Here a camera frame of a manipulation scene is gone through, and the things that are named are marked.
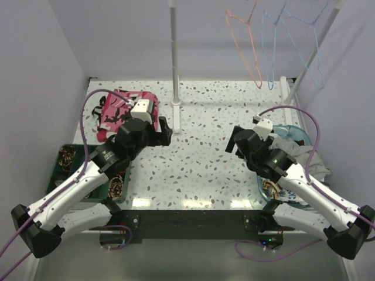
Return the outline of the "pink wire hanger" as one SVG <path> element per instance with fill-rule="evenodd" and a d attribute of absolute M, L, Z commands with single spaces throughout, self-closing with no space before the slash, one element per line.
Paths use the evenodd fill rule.
<path fill-rule="evenodd" d="M 233 40 L 233 43 L 235 44 L 235 47 L 240 55 L 240 58 L 244 64 L 244 67 L 247 71 L 248 76 L 251 78 L 251 81 L 254 83 L 255 87 L 257 89 L 261 89 L 263 86 L 263 78 L 260 71 L 260 67 L 258 65 L 258 56 L 257 56 L 257 49 L 255 47 L 255 41 L 254 36 L 251 28 L 251 23 L 253 19 L 253 15 L 255 10 L 257 9 L 258 1 L 253 1 L 253 5 L 250 9 L 250 12 L 248 13 L 248 16 L 246 18 L 241 18 L 233 13 L 230 12 L 229 9 L 225 10 L 225 20 L 227 23 L 227 26 L 229 28 L 229 32 L 231 34 L 231 38 Z M 248 36 L 248 42 L 250 44 L 248 50 L 253 55 L 253 66 L 251 67 L 246 56 L 245 56 L 245 49 L 241 47 L 241 43 L 237 40 L 236 34 L 233 29 L 233 25 L 231 24 L 231 21 L 234 20 L 243 26 L 246 27 L 247 36 Z"/>

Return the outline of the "grey tank top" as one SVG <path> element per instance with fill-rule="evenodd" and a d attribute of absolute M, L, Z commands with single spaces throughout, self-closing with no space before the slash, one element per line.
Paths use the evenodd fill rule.
<path fill-rule="evenodd" d="M 287 152 L 294 157 L 299 164 L 305 167 L 313 146 L 300 146 L 292 139 L 283 139 L 278 136 L 273 140 L 271 148 L 278 148 Z M 309 174 L 317 180 L 323 180 L 326 176 L 330 175 L 330 170 L 326 167 L 317 152 L 313 154 L 312 160 L 310 161 Z"/>

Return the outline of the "centre rack pole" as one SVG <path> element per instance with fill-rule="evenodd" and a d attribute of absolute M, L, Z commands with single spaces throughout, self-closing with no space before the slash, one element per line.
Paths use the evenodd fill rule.
<path fill-rule="evenodd" d="M 178 45 L 177 45 L 177 20 L 176 20 L 177 1 L 169 1 L 170 20 L 171 20 L 171 51 L 172 51 L 172 84 L 173 98 L 171 105 L 173 109 L 173 131 L 181 133 L 180 106 L 181 99 L 179 95 L 179 73 L 178 73 Z"/>

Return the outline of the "rolled patterned sock front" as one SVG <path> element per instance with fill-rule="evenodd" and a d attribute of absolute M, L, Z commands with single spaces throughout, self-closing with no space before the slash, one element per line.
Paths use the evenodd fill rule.
<path fill-rule="evenodd" d="M 122 196 L 124 180 L 120 174 L 110 180 L 108 186 L 108 196 L 113 200 L 117 200 Z"/>

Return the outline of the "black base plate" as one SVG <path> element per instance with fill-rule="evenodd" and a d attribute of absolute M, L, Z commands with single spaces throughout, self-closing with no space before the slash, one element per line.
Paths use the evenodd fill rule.
<path fill-rule="evenodd" d="M 101 246 L 144 239 L 249 239 L 275 249 L 284 242 L 283 227 L 251 210 L 123 210 L 107 225 Z"/>

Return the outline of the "right rack pole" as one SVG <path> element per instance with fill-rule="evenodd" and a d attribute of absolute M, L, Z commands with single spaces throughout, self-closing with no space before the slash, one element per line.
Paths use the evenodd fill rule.
<path fill-rule="evenodd" d="M 317 24 L 318 20 L 321 18 L 321 15 L 325 11 L 325 9 L 328 7 L 329 1 L 326 1 L 325 5 L 321 9 L 321 11 L 318 13 L 318 15 L 314 18 L 314 20 L 310 20 L 310 21 L 304 20 L 304 19 L 300 18 L 299 16 L 291 14 L 285 8 L 282 9 L 282 12 L 280 14 L 280 21 L 283 24 L 283 26 L 285 28 L 285 31 L 287 32 L 287 35 L 288 35 L 289 39 L 291 40 L 291 43 L 292 43 L 294 49 L 296 50 L 296 52 L 298 54 L 298 57 L 300 58 L 303 66 L 304 66 L 303 69 L 299 72 L 292 88 L 290 88 L 290 86 L 287 82 L 287 79 L 285 77 L 280 78 L 281 94 L 284 98 L 284 100 L 282 102 L 282 105 L 297 105 L 297 99 L 298 99 L 297 93 L 298 93 L 298 90 L 301 86 L 301 83 L 303 82 L 303 79 L 305 78 L 306 75 L 310 76 L 314 86 L 316 87 L 316 89 L 318 91 L 320 91 L 324 88 L 325 77 L 324 77 L 323 70 L 321 68 L 322 59 L 321 59 L 320 47 L 321 47 L 321 44 L 323 43 L 326 35 L 328 34 L 328 31 L 332 27 L 335 19 L 337 18 L 340 10 L 343 8 L 345 2 L 346 1 L 335 1 L 333 9 L 332 9 L 330 15 L 328 16 L 320 34 L 318 34 L 317 31 L 316 31 L 316 24 Z M 300 22 L 302 22 L 302 23 L 304 23 L 304 24 L 306 24 L 306 25 L 308 25 L 312 28 L 313 38 L 314 38 L 314 41 L 315 41 L 315 47 L 314 47 L 311 55 L 308 57 L 307 60 L 304 60 L 301 53 L 299 52 L 299 50 L 296 46 L 296 43 L 295 43 L 293 37 L 291 36 L 291 34 L 289 32 L 289 29 L 287 28 L 287 25 L 286 25 L 286 23 L 285 23 L 285 21 L 282 17 L 283 14 L 286 14 L 289 18 L 294 18 L 294 19 L 296 19 L 296 20 L 298 20 L 298 21 L 300 21 Z M 310 69 L 310 66 L 315 59 L 317 59 L 316 69 L 317 69 L 317 71 L 320 75 L 319 81 L 316 79 L 316 77 L 312 73 L 312 70 Z"/>

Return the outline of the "pink camouflage garment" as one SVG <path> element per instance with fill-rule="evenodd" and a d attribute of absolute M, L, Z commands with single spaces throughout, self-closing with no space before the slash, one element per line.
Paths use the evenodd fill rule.
<path fill-rule="evenodd" d="M 97 117 L 97 140 L 106 141 L 111 135 L 118 132 L 119 127 L 125 123 L 127 117 L 131 117 L 131 109 L 139 100 L 150 100 L 152 102 L 151 120 L 156 131 L 159 131 L 159 101 L 158 97 L 149 91 L 125 91 L 115 89 L 122 97 L 131 101 L 126 104 L 124 100 L 116 95 L 108 94 L 102 96 L 99 105 L 91 111 Z"/>

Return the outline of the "rolled brown patterned sock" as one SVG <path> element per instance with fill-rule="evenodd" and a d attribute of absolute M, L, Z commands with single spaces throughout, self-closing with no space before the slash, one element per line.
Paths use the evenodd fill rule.
<path fill-rule="evenodd" d="M 59 165 L 63 170 L 70 170 L 75 154 L 76 148 L 73 145 L 64 145 L 59 149 Z"/>

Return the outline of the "teal plastic basin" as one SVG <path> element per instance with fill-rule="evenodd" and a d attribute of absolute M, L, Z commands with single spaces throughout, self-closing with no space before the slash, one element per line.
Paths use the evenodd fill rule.
<path fill-rule="evenodd" d="M 275 125 L 273 128 L 273 132 L 278 136 L 282 137 L 283 139 L 292 139 L 298 145 L 311 145 L 311 140 L 308 134 L 302 130 L 301 128 L 293 125 Z M 302 209 L 305 211 L 314 211 L 314 209 L 310 206 L 307 209 Z"/>

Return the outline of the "rack pole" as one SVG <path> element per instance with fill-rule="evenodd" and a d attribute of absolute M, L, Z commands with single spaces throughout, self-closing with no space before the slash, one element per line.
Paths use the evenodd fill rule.
<path fill-rule="evenodd" d="M 291 43 L 292 43 L 294 49 L 296 50 L 296 52 L 298 54 L 298 57 L 300 58 L 303 66 L 304 66 L 303 69 L 299 72 L 292 88 L 290 88 L 290 86 L 287 82 L 287 79 L 285 77 L 280 78 L 281 94 L 284 98 L 284 100 L 282 102 L 282 105 L 297 105 L 297 99 L 298 99 L 297 93 L 298 93 L 298 90 L 301 86 L 301 83 L 303 82 L 303 79 L 305 78 L 306 75 L 310 76 L 314 86 L 316 87 L 316 89 L 318 91 L 320 91 L 324 88 L 325 77 L 324 77 L 323 70 L 321 68 L 322 59 L 321 59 L 320 47 L 321 47 L 321 44 L 323 43 L 326 35 L 328 34 L 328 31 L 332 27 L 335 19 L 337 18 L 340 10 L 343 8 L 345 2 L 346 1 L 335 1 L 333 9 L 332 9 L 330 15 L 328 16 L 320 34 L 318 34 L 317 31 L 316 31 L 316 24 L 317 24 L 318 20 L 321 18 L 321 15 L 325 11 L 325 9 L 328 7 L 329 1 L 326 1 L 325 5 L 321 9 L 321 11 L 318 13 L 318 15 L 314 18 L 314 20 L 310 20 L 310 21 L 304 20 L 304 19 L 300 18 L 299 16 L 291 14 L 285 8 L 282 9 L 282 12 L 280 14 L 280 21 L 283 24 L 283 26 L 285 28 L 285 31 L 287 32 L 287 35 L 288 35 L 289 39 L 291 40 Z M 299 52 L 299 50 L 296 46 L 296 43 L 295 43 L 293 37 L 291 36 L 291 34 L 289 32 L 289 29 L 287 28 L 287 25 L 286 25 L 286 23 L 285 23 L 285 21 L 282 17 L 283 14 L 286 14 L 289 18 L 294 18 L 294 19 L 296 19 L 296 20 L 298 20 L 298 21 L 300 21 L 300 22 L 302 22 L 302 23 L 304 23 L 304 24 L 306 24 L 306 25 L 308 25 L 312 28 L 313 38 L 314 38 L 314 41 L 315 41 L 315 47 L 314 47 L 311 55 L 308 57 L 307 60 L 304 60 L 301 53 Z M 310 69 L 310 66 L 315 59 L 317 59 L 316 69 L 317 69 L 317 71 L 320 75 L 319 81 L 316 79 L 316 77 L 312 73 L 312 70 Z"/>
<path fill-rule="evenodd" d="M 181 99 L 179 95 L 179 73 L 178 73 L 178 45 L 177 45 L 177 20 L 176 20 L 177 1 L 169 1 L 170 20 L 171 20 L 171 51 L 172 51 L 172 84 L 173 98 L 171 105 L 173 109 L 173 131 L 181 133 L 180 106 Z"/>

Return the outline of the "green compartment tray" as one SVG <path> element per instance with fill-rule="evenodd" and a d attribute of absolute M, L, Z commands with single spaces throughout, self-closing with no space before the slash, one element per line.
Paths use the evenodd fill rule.
<path fill-rule="evenodd" d="M 76 154 L 73 160 L 73 164 L 69 171 L 63 170 L 59 165 L 59 153 L 56 158 L 54 168 L 52 171 L 52 175 L 50 177 L 49 184 L 47 185 L 46 194 L 53 191 L 57 186 L 62 184 L 65 180 L 67 180 L 73 173 L 76 172 L 76 170 L 83 164 L 85 153 L 84 153 L 84 146 L 78 145 L 78 144 L 67 144 L 67 145 L 73 145 L 76 148 Z M 114 200 L 117 203 L 123 203 L 127 197 L 127 190 L 128 190 L 128 183 L 129 183 L 129 177 L 130 177 L 131 167 L 128 167 L 127 170 L 121 171 L 120 174 L 124 180 L 124 187 L 122 196 Z M 99 203 L 101 200 L 104 200 L 106 198 L 110 198 L 108 196 L 108 186 L 109 181 L 105 184 L 102 184 L 100 187 L 97 187 L 95 190 L 89 192 L 82 200 L 82 203 Z"/>

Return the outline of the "white clothes in basin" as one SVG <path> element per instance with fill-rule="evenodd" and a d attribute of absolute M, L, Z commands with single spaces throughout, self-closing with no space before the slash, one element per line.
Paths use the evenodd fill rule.
<path fill-rule="evenodd" d="M 257 177 L 258 189 L 263 199 L 269 202 L 272 199 L 282 201 L 292 207 L 307 209 L 310 207 L 303 199 L 290 190 L 283 189 L 270 180 Z"/>

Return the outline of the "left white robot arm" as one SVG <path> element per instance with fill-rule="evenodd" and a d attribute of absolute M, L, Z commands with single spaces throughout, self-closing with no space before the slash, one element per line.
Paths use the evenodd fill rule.
<path fill-rule="evenodd" d="M 89 192 L 127 170 L 145 148 L 169 146 L 173 131 L 164 116 L 159 117 L 159 124 L 160 129 L 156 130 L 148 121 L 128 119 L 116 135 L 86 153 L 83 164 L 53 191 L 29 206 L 18 204 L 12 209 L 16 234 L 34 257 L 52 253 L 71 234 L 93 227 L 120 226 L 121 215 L 114 211 L 112 200 L 103 200 L 83 211 L 68 211 Z"/>

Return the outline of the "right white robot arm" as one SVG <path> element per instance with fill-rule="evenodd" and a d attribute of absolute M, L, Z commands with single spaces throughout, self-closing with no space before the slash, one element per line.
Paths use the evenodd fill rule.
<path fill-rule="evenodd" d="M 236 155 L 250 171 L 294 192 L 315 212 L 272 199 L 262 210 L 263 227 L 274 230 L 280 225 L 307 232 L 325 241 L 339 256 L 353 260 L 374 228 L 374 209 L 343 199 L 307 173 L 287 152 L 271 149 L 272 141 L 271 136 L 263 139 L 254 129 L 235 126 L 226 152 L 237 148 Z"/>

